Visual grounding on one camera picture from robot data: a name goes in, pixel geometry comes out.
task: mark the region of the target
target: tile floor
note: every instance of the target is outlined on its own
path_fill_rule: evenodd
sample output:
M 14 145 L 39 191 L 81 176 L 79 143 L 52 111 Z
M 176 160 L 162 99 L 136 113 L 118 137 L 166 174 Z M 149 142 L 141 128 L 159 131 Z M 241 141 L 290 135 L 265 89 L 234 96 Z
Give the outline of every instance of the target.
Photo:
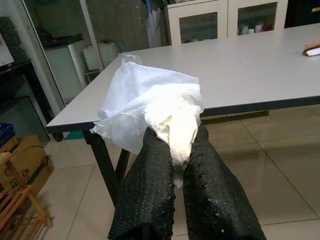
M 320 106 L 273 110 L 207 128 L 268 240 L 320 239 Z M 51 141 L 45 149 L 55 170 L 38 196 L 54 217 L 44 239 L 105 240 L 114 207 L 90 147 L 80 139 Z M 108 150 L 118 159 L 119 148 Z M 175 194 L 172 240 L 187 240 L 183 195 L 178 189 Z

